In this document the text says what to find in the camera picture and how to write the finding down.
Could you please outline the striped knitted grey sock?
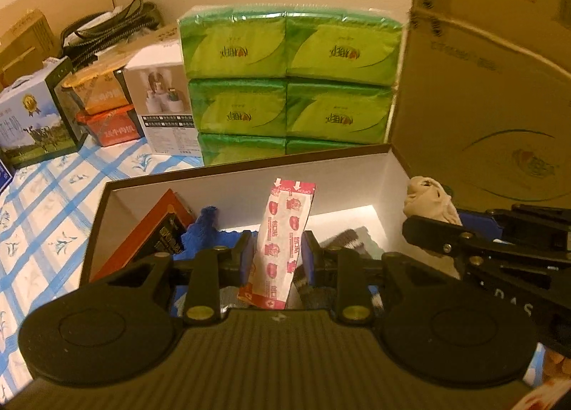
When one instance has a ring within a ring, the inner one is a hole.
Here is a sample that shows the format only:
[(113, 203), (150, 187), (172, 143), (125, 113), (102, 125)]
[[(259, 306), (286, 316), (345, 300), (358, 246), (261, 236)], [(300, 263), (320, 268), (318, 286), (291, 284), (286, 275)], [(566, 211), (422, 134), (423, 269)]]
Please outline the striped knitted grey sock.
[[(381, 259), (384, 250), (372, 239), (365, 226), (347, 229), (324, 241), (324, 249), (337, 246), (353, 249), (362, 259)], [(288, 309), (329, 309), (335, 307), (336, 286), (314, 287), (308, 281), (303, 266), (298, 266), (293, 275), (292, 286), (287, 299)]]

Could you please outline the blue fuzzy cloth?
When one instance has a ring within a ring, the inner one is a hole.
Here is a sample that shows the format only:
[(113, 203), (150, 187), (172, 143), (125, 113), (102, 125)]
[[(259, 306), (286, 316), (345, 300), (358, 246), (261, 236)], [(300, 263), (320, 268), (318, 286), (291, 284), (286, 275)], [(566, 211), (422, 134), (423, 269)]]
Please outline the blue fuzzy cloth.
[[(193, 260), (201, 249), (212, 249), (214, 246), (227, 246), (232, 249), (238, 243), (242, 232), (220, 231), (217, 228), (218, 209), (205, 207), (200, 211), (197, 220), (189, 226), (181, 236), (183, 250), (173, 256), (174, 261)], [(228, 309), (248, 309), (250, 305), (238, 298), (238, 288), (223, 287), (220, 290), (221, 312)]]

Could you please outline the red white bandage packet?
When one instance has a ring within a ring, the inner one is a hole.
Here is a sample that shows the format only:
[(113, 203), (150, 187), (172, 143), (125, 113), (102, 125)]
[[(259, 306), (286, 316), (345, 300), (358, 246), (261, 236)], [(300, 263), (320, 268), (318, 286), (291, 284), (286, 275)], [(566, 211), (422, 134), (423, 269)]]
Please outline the red white bandage packet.
[(314, 192), (313, 183), (282, 178), (273, 183), (249, 276), (239, 289), (242, 301), (260, 309), (286, 307)]

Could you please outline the red black packet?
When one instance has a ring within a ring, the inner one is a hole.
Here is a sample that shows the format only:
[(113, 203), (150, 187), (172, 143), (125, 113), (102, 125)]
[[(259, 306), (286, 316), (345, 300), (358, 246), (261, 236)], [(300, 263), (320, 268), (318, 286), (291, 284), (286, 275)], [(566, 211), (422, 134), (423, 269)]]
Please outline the red black packet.
[(182, 236), (196, 218), (179, 196), (167, 190), (141, 222), (121, 242), (102, 267), (89, 275), (89, 280), (104, 278), (155, 253), (175, 255), (183, 250)]

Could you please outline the beige sock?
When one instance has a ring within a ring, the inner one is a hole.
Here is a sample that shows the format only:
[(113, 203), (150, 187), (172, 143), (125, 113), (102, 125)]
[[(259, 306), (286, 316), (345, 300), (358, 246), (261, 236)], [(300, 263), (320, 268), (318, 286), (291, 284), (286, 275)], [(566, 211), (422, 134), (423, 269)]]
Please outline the beige sock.
[[(463, 225), (452, 197), (438, 181), (429, 177), (416, 176), (409, 180), (403, 212), (405, 216), (424, 216), (443, 223)], [(413, 249), (412, 257), (445, 275), (460, 278), (453, 259), (447, 255)]]

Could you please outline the dark brown open box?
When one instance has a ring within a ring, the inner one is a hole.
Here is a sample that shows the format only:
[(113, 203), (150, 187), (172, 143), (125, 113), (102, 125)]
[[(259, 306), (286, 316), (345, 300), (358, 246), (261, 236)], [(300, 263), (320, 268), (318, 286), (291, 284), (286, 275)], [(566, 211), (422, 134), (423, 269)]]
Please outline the dark brown open box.
[(388, 253), (411, 258), (419, 249), (401, 235), (408, 171), (389, 145), (331, 150), (273, 159), (192, 168), (111, 182), (103, 191), (85, 254), (79, 289), (65, 299), (67, 313), (111, 321), (150, 318), (163, 323), (170, 314), (174, 289), (188, 287), (185, 261), (153, 254), (117, 274), (90, 281), (115, 249), (171, 189), (194, 213), (210, 205), (223, 229), (258, 228), (270, 188), (278, 178), (314, 183), (308, 220), (319, 241), (346, 229), (365, 226)]

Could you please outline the large cardboard box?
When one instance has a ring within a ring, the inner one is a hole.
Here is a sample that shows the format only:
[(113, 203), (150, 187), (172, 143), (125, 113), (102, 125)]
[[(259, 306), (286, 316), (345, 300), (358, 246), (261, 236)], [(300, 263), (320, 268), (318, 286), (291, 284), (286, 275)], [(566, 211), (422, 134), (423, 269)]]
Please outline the large cardboard box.
[(570, 0), (412, 0), (391, 141), (460, 207), (568, 207)]

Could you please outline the blue checkered bed sheet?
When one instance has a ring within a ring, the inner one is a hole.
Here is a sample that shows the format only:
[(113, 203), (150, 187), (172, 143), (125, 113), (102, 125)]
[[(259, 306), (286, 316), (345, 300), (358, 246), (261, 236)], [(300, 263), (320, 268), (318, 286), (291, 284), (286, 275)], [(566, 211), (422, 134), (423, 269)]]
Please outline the blue checkered bed sheet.
[(17, 345), (32, 309), (75, 290), (105, 185), (200, 167), (194, 156), (152, 153), (139, 139), (109, 147), (88, 138), (76, 152), (26, 166), (1, 193), (1, 400), (31, 380)]

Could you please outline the orange red noodle boxes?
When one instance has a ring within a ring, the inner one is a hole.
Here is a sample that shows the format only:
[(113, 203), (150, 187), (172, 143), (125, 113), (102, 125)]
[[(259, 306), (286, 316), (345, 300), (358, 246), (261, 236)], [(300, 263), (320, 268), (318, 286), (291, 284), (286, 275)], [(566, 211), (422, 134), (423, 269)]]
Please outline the orange red noodle boxes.
[(100, 147), (138, 140), (144, 136), (124, 77), (123, 67), (70, 73), (62, 91), (79, 106), (75, 119)]

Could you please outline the green tissue pack bundle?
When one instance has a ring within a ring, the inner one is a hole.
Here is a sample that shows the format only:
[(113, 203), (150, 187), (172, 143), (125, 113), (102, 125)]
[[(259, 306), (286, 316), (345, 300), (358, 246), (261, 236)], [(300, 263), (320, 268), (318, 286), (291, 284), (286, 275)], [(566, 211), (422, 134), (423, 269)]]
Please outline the green tissue pack bundle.
[(377, 10), (205, 6), (178, 29), (205, 164), (385, 141), (398, 21)]

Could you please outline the white product box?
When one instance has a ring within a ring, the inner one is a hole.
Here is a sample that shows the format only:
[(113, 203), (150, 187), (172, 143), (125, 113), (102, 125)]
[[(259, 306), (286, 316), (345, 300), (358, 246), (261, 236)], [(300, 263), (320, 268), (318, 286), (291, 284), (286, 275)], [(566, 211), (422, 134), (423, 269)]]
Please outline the white product box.
[(180, 42), (169, 40), (140, 49), (124, 67), (123, 75), (153, 152), (199, 158)]

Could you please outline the blue cartoon flat box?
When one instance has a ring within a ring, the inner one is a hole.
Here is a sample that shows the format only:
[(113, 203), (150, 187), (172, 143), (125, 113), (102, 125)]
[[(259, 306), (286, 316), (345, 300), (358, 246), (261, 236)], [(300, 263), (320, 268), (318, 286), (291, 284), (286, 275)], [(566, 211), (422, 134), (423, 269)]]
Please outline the blue cartoon flat box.
[(14, 179), (15, 171), (7, 161), (0, 160), (0, 193), (2, 193)]

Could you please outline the blue milk carton box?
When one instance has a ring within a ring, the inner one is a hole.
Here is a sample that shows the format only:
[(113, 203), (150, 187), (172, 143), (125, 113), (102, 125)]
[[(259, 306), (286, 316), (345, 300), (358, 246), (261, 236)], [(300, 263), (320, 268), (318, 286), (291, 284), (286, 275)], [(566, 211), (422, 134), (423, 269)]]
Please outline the blue milk carton box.
[(1, 93), (1, 150), (15, 169), (75, 153), (86, 137), (76, 121), (79, 106), (63, 91), (69, 58), (15, 80)]

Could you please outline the small brown cardboard box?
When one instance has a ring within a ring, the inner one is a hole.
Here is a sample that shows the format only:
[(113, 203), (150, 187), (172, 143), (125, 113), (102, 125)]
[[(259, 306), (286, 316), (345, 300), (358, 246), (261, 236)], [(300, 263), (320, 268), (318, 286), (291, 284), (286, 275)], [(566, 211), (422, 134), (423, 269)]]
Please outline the small brown cardboard box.
[(1, 89), (44, 67), (61, 53), (60, 40), (40, 10), (29, 10), (1, 37)]

